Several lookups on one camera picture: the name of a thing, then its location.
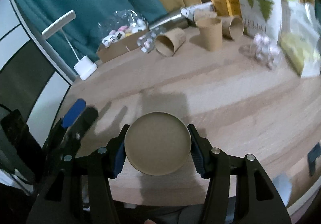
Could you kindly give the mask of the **patterned brown paper cup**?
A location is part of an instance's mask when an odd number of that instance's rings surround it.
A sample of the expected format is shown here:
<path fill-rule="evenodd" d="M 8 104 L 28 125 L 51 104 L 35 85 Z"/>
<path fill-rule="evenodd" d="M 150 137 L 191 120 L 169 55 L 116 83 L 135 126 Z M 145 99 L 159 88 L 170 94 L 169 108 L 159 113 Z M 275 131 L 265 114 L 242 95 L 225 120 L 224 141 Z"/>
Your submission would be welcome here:
<path fill-rule="evenodd" d="M 192 138 L 176 116 L 152 112 L 139 117 L 125 135 L 125 152 L 131 165 L 150 176 L 165 176 L 187 161 Z"/>

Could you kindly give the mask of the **brown cup lying left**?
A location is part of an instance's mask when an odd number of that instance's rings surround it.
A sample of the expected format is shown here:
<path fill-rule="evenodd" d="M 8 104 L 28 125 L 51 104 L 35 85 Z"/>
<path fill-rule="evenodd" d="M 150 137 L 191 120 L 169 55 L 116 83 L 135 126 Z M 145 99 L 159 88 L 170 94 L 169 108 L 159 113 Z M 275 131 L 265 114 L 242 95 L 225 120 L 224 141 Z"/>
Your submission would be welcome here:
<path fill-rule="evenodd" d="M 186 33 L 181 28 L 174 28 L 155 39 L 156 51 L 165 57 L 173 56 L 186 41 Z"/>

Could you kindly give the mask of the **brown cup lying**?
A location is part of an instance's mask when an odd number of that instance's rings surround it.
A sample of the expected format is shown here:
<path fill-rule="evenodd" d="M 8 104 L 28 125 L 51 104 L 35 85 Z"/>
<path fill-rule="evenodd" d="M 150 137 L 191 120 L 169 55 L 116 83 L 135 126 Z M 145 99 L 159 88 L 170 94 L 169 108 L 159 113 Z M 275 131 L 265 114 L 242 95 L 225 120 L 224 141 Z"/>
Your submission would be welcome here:
<path fill-rule="evenodd" d="M 156 51 L 165 57 L 173 56 L 186 41 L 186 33 L 181 28 L 174 28 L 155 39 Z"/>
<path fill-rule="evenodd" d="M 222 34 L 234 41 L 243 36 L 244 24 L 240 16 L 219 17 L 222 23 Z"/>

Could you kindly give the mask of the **upright plain brown cup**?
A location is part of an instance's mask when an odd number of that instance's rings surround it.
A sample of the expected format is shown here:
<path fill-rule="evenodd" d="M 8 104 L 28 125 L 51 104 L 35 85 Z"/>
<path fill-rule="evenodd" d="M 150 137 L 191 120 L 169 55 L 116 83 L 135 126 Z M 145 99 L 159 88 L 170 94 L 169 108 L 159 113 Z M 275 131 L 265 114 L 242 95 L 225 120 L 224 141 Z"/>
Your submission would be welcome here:
<path fill-rule="evenodd" d="M 203 18 L 196 22 L 201 45 L 210 52 L 222 48 L 222 22 L 219 18 Z"/>

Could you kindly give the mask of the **brown cup at back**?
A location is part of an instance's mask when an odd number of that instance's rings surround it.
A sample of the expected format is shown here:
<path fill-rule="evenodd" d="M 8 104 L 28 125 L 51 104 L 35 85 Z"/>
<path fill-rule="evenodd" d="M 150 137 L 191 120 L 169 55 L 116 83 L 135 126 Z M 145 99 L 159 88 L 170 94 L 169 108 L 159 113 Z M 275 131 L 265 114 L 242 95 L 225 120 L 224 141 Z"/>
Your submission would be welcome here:
<path fill-rule="evenodd" d="M 217 13 L 214 11 L 200 10 L 200 9 L 197 9 L 194 11 L 194 23 L 195 24 L 199 20 L 206 19 L 206 18 L 216 18 L 216 17 L 217 17 Z"/>

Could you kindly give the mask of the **brown cup lying behind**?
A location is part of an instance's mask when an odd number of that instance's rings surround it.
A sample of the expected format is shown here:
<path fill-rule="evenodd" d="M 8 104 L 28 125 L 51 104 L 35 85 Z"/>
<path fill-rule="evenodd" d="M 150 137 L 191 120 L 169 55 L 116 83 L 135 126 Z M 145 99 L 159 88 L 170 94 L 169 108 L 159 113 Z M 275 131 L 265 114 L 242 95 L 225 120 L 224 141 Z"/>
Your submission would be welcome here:
<path fill-rule="evenodd" d="M 243 36 L 244 24 L 240 16 L 219 17 L 222 23 L 222 34 L 234 41 Z"/>

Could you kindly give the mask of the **white paper cup pack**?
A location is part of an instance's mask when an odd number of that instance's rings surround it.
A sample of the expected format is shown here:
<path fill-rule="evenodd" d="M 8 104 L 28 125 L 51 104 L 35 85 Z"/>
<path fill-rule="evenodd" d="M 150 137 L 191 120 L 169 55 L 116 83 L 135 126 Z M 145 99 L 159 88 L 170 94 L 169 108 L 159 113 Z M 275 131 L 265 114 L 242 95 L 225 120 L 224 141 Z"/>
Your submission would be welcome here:
<path fill-rule="evenodd" d="M 263 33 L 277 41 L 281 31 L 281 0 L 239 0 L 246 33 Z"/>

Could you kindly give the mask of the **white desk lamp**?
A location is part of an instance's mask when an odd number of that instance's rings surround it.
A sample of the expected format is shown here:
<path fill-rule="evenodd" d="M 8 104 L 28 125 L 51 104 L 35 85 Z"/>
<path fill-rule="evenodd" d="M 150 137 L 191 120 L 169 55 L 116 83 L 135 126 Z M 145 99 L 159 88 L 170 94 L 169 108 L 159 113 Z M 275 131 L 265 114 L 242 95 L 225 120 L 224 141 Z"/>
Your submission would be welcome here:
<path fill-rule="evenodd" d="M 66 14 L 62 15 L 57 20 L 55 20 L 51 25 L 49 25 L 46 29 L 44 29 L 41 34 L 45 40 L 49 39 L 58 31 L 60 31 L 63 34 L 63 36 L 65 37 L 65 40 L 67 41 L 68 45 L 70 46 L 71 50 L 73 51 L 77 59 L 77 63 L 75 64 L 74 69 L 78 73 L 80 79 L 82 81 L 85 81 L 97 70 L 97 64 L 92 62 L 87 55 L 85 55 L 84 57 L 80 57 L 76 53 L 75 48 L 72 46 L 70 40 L 67 38 L 67 35 L 63 31 L 63 27 L 65 27 L 65 25 L 69 24 L 75 18 L 76 18 L 76 13 L 74 10 L 71 10 Z"/>

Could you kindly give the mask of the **brown cardboard box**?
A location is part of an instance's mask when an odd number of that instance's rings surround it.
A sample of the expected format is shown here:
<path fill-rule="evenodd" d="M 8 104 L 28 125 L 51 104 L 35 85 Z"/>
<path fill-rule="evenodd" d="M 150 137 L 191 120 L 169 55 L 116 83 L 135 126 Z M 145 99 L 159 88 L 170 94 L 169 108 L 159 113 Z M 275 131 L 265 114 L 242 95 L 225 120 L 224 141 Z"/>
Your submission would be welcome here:
<path fill-rule="evenodd" d="M 105 47 L 103 44 L 100 44 L 96 54 L 103 63 L 106 63 L 112 59 L 115 59 L 116 57 L 137 49 L 137 40 L 148 31 L 149 29 L 139 31 L 138 33 L 121 39 L 118 42 L 112 43 L 109 47 Z"/>

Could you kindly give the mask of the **dark blue slippers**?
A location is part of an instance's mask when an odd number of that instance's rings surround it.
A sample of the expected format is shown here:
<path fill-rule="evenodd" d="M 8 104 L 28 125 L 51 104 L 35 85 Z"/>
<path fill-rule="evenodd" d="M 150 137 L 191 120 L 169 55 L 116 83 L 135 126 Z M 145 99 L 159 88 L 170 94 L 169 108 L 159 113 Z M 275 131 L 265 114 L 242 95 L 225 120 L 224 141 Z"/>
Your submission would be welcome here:
<path fill-rule="evenodd" d="M 313 149 L 308 152 L 307 159 L 309 165 L 309 175 L 312 177 L 316 170 L 316 159 L 319 158 L 321 155 L 321 147 L 320 143 L 318 142 Z"/>

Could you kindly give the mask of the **small clear packet left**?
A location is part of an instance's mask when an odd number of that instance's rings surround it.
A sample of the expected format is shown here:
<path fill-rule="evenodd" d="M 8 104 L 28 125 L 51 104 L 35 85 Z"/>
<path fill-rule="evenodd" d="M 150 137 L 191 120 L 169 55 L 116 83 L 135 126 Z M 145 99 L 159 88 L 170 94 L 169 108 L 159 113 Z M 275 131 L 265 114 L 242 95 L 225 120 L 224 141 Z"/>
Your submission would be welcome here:
<path fill-rule="evenodd" d="M 156 27 L 137 39 L 137 45 L 143 53 L 149 53 L 155 48 L 155 39 L 167 30 L 163 26 Z"/>

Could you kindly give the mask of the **clear bag of toys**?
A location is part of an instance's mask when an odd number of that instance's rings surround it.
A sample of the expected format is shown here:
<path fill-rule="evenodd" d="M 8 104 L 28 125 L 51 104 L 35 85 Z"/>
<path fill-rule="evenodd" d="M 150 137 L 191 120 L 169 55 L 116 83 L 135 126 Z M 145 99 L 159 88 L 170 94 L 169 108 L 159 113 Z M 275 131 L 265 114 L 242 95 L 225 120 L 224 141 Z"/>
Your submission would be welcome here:
<path fill-rule="evenodd" d="M 109 47 L 126 37 L 148 29 L 147 19 L 133 10 L 115 11 L 106 20 L 98 24 L 101 44 Z"/>

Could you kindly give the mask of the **steel thermos bottle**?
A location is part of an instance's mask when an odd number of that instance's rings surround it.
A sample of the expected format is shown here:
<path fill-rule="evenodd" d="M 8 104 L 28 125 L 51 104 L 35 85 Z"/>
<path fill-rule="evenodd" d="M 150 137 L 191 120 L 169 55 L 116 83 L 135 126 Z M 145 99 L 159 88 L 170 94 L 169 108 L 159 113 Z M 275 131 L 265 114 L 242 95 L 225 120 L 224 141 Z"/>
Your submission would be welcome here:
<path fill-rule="evenodd" d="M 185 16 L 181 14 L 180 9 L 172 11 L 148 25 L 149 30 L 156 29 L 157 27 L 163 27 L 167 31 L 174 28 L 185 29 L 188 26 L 189 23 Z"/>

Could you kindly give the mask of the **yellow tissue pack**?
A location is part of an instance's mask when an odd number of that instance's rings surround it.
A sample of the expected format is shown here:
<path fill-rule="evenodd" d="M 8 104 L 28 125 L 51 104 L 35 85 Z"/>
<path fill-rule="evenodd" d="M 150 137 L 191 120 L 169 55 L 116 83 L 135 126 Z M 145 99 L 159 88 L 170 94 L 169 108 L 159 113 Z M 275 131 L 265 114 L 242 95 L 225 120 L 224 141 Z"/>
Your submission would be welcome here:
<path fill-rule="evenodd" d="M 320 35 L 304 35 L 286 32 L 280 36 L 280 46 L 294 70 L 301 78 L 320 75 L 320 53 L 318 42 Z"/>

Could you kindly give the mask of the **white plastic bag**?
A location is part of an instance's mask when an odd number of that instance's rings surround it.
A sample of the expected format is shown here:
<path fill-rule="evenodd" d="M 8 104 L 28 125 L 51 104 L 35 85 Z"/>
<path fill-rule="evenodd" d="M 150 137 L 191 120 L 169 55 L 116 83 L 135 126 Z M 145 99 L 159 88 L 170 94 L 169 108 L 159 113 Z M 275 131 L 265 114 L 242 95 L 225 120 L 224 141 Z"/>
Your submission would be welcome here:
<path fill-rule="evenodd" d="M 314 6 L 311 3 L 288 1 L 290 10 L 290 30 L 300 33 L 310 42 L 320 39 L 320 22 L 318 21 Z"/>

